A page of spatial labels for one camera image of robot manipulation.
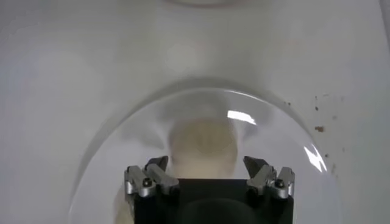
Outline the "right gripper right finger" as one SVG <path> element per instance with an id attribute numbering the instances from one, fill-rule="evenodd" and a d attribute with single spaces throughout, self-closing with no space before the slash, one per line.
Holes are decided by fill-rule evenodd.
<path id="1" fill-rule="evenodd" d="M 294 196 L 295 173 L 290 167 L 282 167 L 277 170 L 264 159 L 245 156 L 244 165 L 250 178 L 247 186 L 253 189 L 257 195 L 268 194 L 270 197 L 286 200 Z"/>

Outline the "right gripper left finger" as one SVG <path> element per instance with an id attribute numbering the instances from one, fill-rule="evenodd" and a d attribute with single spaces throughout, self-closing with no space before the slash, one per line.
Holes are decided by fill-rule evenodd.
<path id="1" fill-rule="evenodd" d="M 148 198 L 154 196 L 157 189 L 164 195 L 176 191 L 179 180 L 165 172 L 168 161 L 168 156 L 161 156 L 150 159 L 143 169 L 140 166 L 129 166 L 124 171 L 126 195 Z"/>

